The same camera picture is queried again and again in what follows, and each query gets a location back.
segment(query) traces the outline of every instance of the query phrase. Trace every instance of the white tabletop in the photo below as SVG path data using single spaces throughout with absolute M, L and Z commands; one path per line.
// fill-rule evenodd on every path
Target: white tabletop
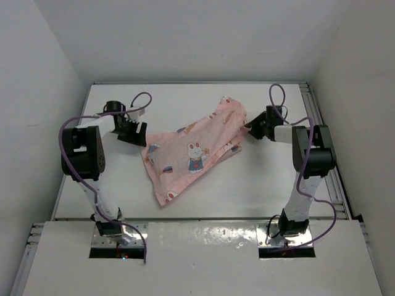
M 147 133 L 174 132 L 213 112 L 221 97 L 240 101 L 252 120 L 270 104 L 270 84 L 118 84 L 93 85 L 84 115 L 102 111 L 107 101 L 120 101 L 129 106 L 141 91 L 150 92 L 152 104 L 140 120 L 148 123 Z M 288 120 L 306 116 L 298 84 L 284 84 Z M 280 103 L 279 89 L 273 92 Z M 143 105 L 147 97 L 137 104 Z M 114 202 L 126 218 L 252 218 L 281 213 L 291 193 L 295 170 L 291 146 L 257 141 L 247 135 L 243 150 L 214 166 L 192 183 L 176 200 L 161 208 L 154 197 L 140 148 L 116 140 L 108 134 L 103 139 L 106 154 L 104 186 L 113 193 Z M 329 200 L 325 182 L 316 196 Z M 61 188 L 56 218 L 88 218 L 93 209 L 82 189 L 68 176 Z M 313 217 L 332 216 L 331 208 L 313 203 Z
M 310 221 L 317 237 L 330 221 Z M 253 222 L 149 223 L 147 263 L 89 259 L 94 223 L 47 222 L 24 296 L 379 296 L 358 221 L 338 221 L 315 258 L 258 258 Z

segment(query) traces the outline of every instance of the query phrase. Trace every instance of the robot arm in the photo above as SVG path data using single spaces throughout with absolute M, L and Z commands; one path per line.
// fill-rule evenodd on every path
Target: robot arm
M 276 106 L 281 113 L 282 107 Z M 278 225 L 280 235 L 295 236 L 305 233 L 309 225 L 309 211 L 315 191 L 323 178 L 336 166 L 336 155 L 327 125 L 305 126 L 283 125 L 283 120 L 274 111 L 273 106 L 267 106 L 257 118 L 246 124 L 249 134 L 256 139 L 268 137 L 274 142 L 292 144 L 293 165 L 296 170 L 295 181 L 288 203 L 282 210 Z M 313 143 L 306 168 L 301 176 L 299 190 L 297 189 L 299 175 L 306 149 L 309 145 L 309 133 L 313 132 Z
M 110 220 L 121 220 L 122 213 L 108 193 L 101 190 L 101 181 L 106 159 L 102 146 L 102 138 L 107 133 L 118 134 L 118 139 L 138 146 L 146 145 L 146 123 L 138 123 L 138 113 L 133 112 L 132 118 L 126 117 L 124 112 L 126 107 L 120 102 L 110 101 L 104 107 L 101 117 L 91 120 L 75 128 L 64 129 L 62 140 L 67 157 L 71 161 L 74 169 L 91 187 L 98 192 L 95 201 L 94 193 L 80 183 L 71 174 L 67 164 L 62 159 L 62 169 L 66 175 L 70 175 L 84 190 L 87 198 L 94 209 L 93 220 L 102 236 L 120 237 L 125 229 L 121 225 L 109 223 L 98 210 Z

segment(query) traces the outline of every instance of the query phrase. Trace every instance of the gray wall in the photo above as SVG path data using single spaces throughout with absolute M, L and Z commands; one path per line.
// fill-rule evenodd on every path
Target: gray wall
M 350 0 L 35 0 L 93 81 L 309 80 Z
M 0 295 L 32 222 L 51 217 L 61 179 L 57 132 L 86 89 L 33 0 L 0 8 Z
M 352 3 L 315 92 L 385 295 L 395 295 L 395 2 Z

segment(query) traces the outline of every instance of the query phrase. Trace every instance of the pink cloth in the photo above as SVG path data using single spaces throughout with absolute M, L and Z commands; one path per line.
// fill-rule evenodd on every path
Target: pink cloth
M 216 163 L 240 152 L 245 124 L 243 105 L 224 97 L 214 113 L 186 128 L 147 136 L 141 154 L 160 205 L 171 202 Z

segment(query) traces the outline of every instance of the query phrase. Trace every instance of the black cable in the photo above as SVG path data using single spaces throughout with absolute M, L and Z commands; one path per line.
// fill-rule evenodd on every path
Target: black cable
M 279 234 L 280 234 L 280 231 L 278 231 L 274 236 L 270 236 L 270 225 L 272 224 L 273 219 L 276 218 L 277 216 L 280 217 L 280 215 L 274 215 L 274 216 L 272 216 L 271 219 L 269 220 L 268 225 L 267 225 L 266 234 L 267 234 L 267 236 L 270 237 L 271 239 L 274 239 L 274 238 L 278 237 Z

